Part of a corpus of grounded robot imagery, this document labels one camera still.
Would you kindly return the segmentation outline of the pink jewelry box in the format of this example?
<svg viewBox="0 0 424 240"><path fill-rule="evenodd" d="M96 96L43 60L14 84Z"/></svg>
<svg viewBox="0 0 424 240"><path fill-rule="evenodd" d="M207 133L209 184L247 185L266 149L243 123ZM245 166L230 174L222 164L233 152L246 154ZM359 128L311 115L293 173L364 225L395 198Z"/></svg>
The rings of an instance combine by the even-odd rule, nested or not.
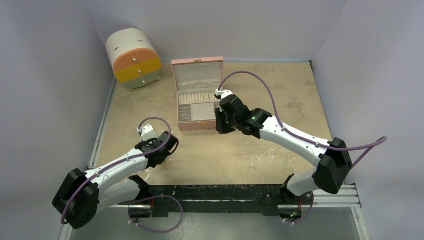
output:
<svg viewBox="0 0 424 240"><path fill-rule="evenodd" d="M210 130L217 124L215 90L223 81L224 58L171 61L176 88L177 125L181 132Z"/></svg>

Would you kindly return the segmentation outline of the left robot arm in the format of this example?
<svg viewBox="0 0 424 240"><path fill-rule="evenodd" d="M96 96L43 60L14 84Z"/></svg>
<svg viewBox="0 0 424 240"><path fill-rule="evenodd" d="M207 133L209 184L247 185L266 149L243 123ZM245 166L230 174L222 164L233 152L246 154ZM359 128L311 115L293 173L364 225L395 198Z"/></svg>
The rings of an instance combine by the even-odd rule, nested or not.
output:
<svg viewBox="0 0 424 240"><path fill-rule="evenodd" d="M168 131L142 133L141 142L118 159L85 172L71 170L52 200L61 223L80 229L105 208L127 201L146 203L149 191L135 174L163 164L178 146L178 138Z"/></svg>

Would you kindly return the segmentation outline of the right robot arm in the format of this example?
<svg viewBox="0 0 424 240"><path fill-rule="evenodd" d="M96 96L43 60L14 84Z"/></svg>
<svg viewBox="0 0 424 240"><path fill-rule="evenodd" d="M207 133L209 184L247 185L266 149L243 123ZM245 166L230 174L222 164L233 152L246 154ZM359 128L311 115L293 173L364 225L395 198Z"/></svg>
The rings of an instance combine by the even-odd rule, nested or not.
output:
<svg viewBox="0 0 424 240"><path fill-rule="evenodd" d="M337 194L353 167L350 155L339 151L346 143L335 138L327 141L278 122L276 116L256 108L249 110L231 91L216 91L219 101L215 110L216 130L228 134L236 130L246 136L269 141L282 146L307 160L313 169L302 174L292 174L282 185L280 196L288 204L303 194L323 190Z"/></svg>

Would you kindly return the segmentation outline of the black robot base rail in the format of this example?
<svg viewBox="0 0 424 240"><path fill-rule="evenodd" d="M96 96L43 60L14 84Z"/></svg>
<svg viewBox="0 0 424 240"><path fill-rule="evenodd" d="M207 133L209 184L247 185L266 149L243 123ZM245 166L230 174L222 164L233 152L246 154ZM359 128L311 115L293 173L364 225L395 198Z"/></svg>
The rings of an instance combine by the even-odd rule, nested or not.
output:
<svg viewBox="0 0 424 240"><path fill-rule="evenodd" d="M140 176L129 177L137 184L131 205L150 207L154 218L171 213L262 214L289 221L299 220L311 206L312 192L295 196L285 185L149 185Z"/></svg>

